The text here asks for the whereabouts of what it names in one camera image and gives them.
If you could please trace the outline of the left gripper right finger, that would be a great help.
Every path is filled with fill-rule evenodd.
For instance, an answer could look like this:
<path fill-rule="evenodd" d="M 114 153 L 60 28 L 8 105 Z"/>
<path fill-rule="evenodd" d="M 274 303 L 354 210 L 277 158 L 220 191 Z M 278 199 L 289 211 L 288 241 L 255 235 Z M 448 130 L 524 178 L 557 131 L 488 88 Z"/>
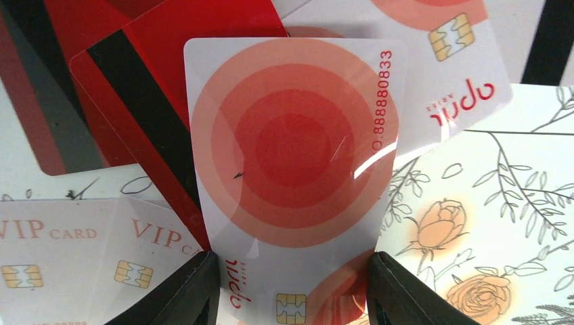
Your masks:
<path fill-rule="evenodd" d="M 368 263 L 367 307 L 373 325 L 479 325 L 382 251 Z"/>

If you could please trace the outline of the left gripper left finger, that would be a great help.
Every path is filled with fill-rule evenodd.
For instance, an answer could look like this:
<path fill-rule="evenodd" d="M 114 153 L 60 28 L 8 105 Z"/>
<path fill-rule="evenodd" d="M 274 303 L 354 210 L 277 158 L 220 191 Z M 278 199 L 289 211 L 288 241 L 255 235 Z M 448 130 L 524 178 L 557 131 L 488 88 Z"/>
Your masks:
<path fill-rule="evenodd" d="M 215 325 L 219 297 L 217 255 L 204 251 L 106 325 Z"/>

